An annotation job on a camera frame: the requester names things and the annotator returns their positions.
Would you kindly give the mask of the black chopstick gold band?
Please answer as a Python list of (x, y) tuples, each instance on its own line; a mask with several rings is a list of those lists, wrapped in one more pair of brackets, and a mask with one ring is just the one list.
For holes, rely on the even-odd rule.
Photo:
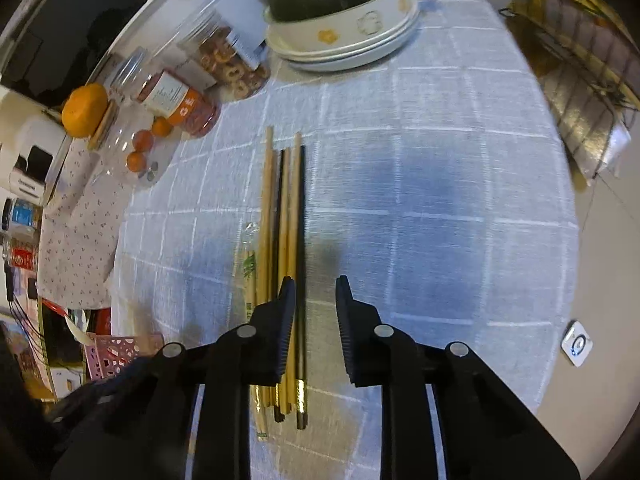
[(306, 148), (299, 151), (298, 232), (296, 244), (296, 428), (308, 426), (306, 349), (306, 255), (305, 255)]

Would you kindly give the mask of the disposable chopsticks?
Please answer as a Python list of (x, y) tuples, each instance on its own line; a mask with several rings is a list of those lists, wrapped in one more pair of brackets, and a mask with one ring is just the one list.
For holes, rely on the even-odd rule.
[[(258, 227), (253, 222), (248, 222), (241, 233), (242, 246), (242, 278), (244, 290), (244, 309), (246, 320), (249, 321), (257, 306), (257, 260), (256, 260), (256, 236)], [(268, 422), (266, 402), (262, 398), (262, 390), (259, 386), (250, 387), (250, 396), (254, 404), (254, 419), (256, 438), (260, 442), (267, 441)]]

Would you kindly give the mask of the light bamboo chopstick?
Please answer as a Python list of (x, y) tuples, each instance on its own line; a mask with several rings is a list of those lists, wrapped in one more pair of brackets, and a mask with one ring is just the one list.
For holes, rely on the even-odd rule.
[(262, 197), (257, 254), (257, 301), (265, 304), (271, 299), (271, 199), (273, 178), (273, 126), (266, 128), (264, 166), (262, 167)]

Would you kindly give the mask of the pink perforated utensil holder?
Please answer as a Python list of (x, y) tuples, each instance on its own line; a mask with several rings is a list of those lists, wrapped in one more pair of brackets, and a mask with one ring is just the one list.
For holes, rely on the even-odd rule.
[(90, 334), (89, 339), (84, 349), (90, 380), (115, 377), (139, 356), (152, 356), (164, 345), (160, 333), (134, 337)]

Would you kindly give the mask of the grey checked tablecloth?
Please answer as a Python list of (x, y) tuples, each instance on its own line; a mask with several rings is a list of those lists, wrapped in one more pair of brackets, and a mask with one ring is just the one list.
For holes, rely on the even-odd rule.
[(256, 479), (375, 479), (380, 393), (345, 372), (334, 284), (416, 341), (468, 344), (538, 408), (570, 315), (578, 225), (563, 143), (487, 0), (420, 0), (408, 44), (367, 68), (280, 60), (256, 96), (176, 151), (119, 231), (111, 329), (209, 344), (244, 320), (242, 232), (265, 133), (306, 155), (309, 422), (252, 445)]

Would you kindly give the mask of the floral side table cloth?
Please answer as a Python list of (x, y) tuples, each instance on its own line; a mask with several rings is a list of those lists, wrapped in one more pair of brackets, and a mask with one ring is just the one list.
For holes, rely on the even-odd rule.
[(65, 310), (111, 305), (111, 275), (131, 188), (103, 171), (83, 140), (70, 144), (50, 202), (43, 208), (39, 295)]

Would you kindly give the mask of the glass jar with kumquats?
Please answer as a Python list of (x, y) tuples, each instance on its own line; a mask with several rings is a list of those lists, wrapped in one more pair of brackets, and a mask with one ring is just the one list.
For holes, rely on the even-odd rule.
[(90, 183), (113, 181), (130, 188), (152, 188), (165, 173), (181, 140), (181, 131), (165, 126), (136, 103), (108, 102), (87, 148), (98, 156)]

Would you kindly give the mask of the red label glass jar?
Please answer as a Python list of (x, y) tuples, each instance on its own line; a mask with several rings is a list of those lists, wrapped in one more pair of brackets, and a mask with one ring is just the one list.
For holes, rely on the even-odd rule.
[(4, 255), (9, 266), (29, 272), (37, 271), (37, 246), (29, 240), (7, 238), (4, 241)]

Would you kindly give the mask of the red spice jar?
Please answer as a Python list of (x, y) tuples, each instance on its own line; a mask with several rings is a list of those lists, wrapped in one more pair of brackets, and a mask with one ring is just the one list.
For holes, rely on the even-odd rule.
[(206, 136), (220, 115), (216, 100), (209, 99), (143, 48), (126, 58), (111, 88), (194, 138)]

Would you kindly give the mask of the blue label glass jar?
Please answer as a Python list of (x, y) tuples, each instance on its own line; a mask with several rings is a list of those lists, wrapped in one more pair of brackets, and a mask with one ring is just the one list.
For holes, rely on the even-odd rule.
[(6, 232), (34, 234), (39, 230), (42, 209), (22, 198), (7, 198), (4, 201), (1, 229)]

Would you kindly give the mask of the stacked white plates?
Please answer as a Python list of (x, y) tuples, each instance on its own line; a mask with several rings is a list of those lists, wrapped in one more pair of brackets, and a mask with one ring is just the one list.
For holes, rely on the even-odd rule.
[(298, 70), (329, 73), (384, 58), (409, 38), (419, 17), (416, 0), (372, 1), (308, 22), (267, 28), (268, 47)]

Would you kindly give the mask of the large orange on jar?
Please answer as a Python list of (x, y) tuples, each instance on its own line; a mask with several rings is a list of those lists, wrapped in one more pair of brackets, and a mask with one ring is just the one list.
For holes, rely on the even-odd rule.
[(66, 133), (74, 139), (92, 136), (107, 107), (108, 95), (102, 84), (93, 82), (74, 90), (66, 100), (61, 114)]

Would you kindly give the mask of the white air fryer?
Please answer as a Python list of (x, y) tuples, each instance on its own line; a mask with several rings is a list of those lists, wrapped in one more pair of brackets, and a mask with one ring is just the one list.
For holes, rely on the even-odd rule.
[(1, 87), (1, 197), (44, 206), (70, 148), (60, 114)]

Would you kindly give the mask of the dried slices jar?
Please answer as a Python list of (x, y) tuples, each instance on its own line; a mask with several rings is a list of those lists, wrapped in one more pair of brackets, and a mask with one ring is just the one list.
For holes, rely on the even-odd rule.
[(216, 11), (198, 16), (179, 36), (178, 47), (235, 100), (262, 90), (270, 77), (262, 46), (250, 50)]

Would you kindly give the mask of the white electric cooking pot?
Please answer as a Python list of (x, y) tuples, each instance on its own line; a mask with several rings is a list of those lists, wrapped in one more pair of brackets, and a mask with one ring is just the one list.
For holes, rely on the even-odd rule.
[(171, 43), (175, 36), (192, 29), (190, 23), (204, 10), (217, 12), (231, 27), (241, 47), (254, 52), (265, 40), (267, 24), (260, 0), (148, 0), (124, 26), (93, 70), (89, 80), (108, 84), (116, 68), (137, 48), (158, 54), (180, 78), (198, 90), (215, 79)]

